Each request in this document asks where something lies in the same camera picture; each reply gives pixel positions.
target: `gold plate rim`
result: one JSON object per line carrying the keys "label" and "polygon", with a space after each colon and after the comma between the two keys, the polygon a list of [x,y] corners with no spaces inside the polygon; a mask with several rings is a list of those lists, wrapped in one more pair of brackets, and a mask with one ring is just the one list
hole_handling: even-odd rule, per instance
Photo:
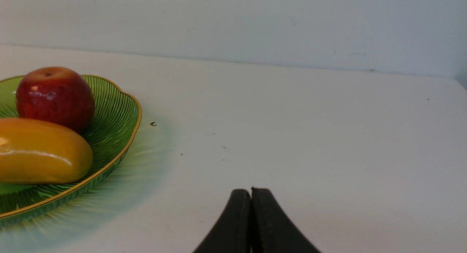
{"label": "gold plate rim", "polygon": [[[19,77],[24,77],[25,75],[17,75],[15,77],[10,77],[10,78],[7,78],[7,79],[3,79],[3,80],[0,80],[0,82],[5,82],[5,81],[8,81],[8,80],[13,80],[13,79],[17,79]],[[100,76],[97,76],[97,75],[81,75],[82,77],[95,77],[95,78],[98,78],[98,79],[102,79],[108,83],[110,83],[111,85],[115,86],[115,88],[117,88],[117,90],[124,94],[124,95],[127,95],[129,96],[130,98],[132,98],[135,102],[136,102],[136,105],[138,106],[138,120],[136,122],[136,125],[135,125],[135,128],[133,129],[133,132],[131,133],[131,137],[130,137],[130,140],[127,142],[127,144],[123,147],[123,149],[120,151],[120,153],[115,156],[114,159],[112,159],[110,162],[107,163],[107,165],[105,165],[103,168],[101,168],[99,171],[95,172],[94,174],[90,175],[88,178],[86,178],[85,180],[82,180],[80,183],[78,183],[77,185],[75,185],[74,187],[58,194],[58,195],[54,195],[53,197],[51,198],[47,198],[43,201],[40,201],[38,203],[35,203],[35,204],[32,204],[30,206],[27,206],[27,207],[23,207],[23,208],[20,208],[20,209],[17,209],[17,210],[13,210],[13,211],[10,211],[10,212],[7,212],[7,213],[3,213],[3,214],[0,214],[0,219],[2,218],[8,218],[8,217],[11,217],[13,215],[17,215],[17,214],[20,214],[20,213],[24,213],[26,211],[29,211],[29,210],[33,210],[34,208],[37,208],[37,207],[40,207],[42,205],[45,205],[45,204],[48,204],[48,203],[51,203],[55,200],[58,200],[60,198],[63,198],[64,196],[74,192],[75,190],[79,189],[80,187],[86,185],[87,183],[89,183],[90,181],[92,181],[94,178],[98,177],[99,175],[101,175],[102,173],[104,173],[108,168],[110,168],[118,159],[120,159],[120,157],[122,157],[122,155],[127,152],[128,148],[130,148],[130,145],[133,143],[133,140],[135,139],[135,136],[136,136],[136,132],[138,131],[139,127],[140,127],[140,124],[141,124],[141,120],[142,120],[142,107],[141,107],[141,104],[140,102],[138,101],[138,99],[136,97],[134,97],[133,95],[127,93],[127,92],[124,92],[117,84],[115,84],[115,82],[112,82],[111,80],[107,79],[107,78],[104,78],[104,77],[100,77]]]}

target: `green glass plate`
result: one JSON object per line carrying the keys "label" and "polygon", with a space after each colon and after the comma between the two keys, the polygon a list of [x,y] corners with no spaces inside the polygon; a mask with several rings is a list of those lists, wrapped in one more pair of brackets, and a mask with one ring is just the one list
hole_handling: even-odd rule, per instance
{"label": "green glass plate", "polygon": [[[22,77],[0,81],[0,118],[18,117],[15,93]],[[94,156],[90,172],[75,183],[60,185],[0,183],[0,227],[37,217],[68,203],[106,178],[125,157],[141,123],[140,103],[105,78],[82,77],[96,102],[94,119],[81,134]]]}

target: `apple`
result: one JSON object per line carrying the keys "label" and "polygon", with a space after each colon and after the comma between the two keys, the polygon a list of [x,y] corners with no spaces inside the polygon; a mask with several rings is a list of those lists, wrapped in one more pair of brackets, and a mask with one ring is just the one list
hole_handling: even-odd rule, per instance
{"label": "apple", "polygon": [[94,117],[95,102],[89,85],[77,72],[44,67],[23,77],[16,89],[16,108],[22,118],[82,132]]}

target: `yellow mango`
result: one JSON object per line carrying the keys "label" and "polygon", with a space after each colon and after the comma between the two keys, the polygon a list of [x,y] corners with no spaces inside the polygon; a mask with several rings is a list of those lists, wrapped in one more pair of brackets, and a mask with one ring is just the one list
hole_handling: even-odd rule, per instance
{"label": "yellow mango", "polygon": [[26,118],[0,118],[0,182],[62,184],[92,165],[89,144],[71,129]]}

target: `wall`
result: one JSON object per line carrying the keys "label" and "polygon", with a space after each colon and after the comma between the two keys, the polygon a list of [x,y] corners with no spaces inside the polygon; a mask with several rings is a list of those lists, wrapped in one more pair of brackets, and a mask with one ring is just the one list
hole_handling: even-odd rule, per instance
{"label": "wall", "polygon": [[0,0],[0,43],[461,77],[467,0]]}

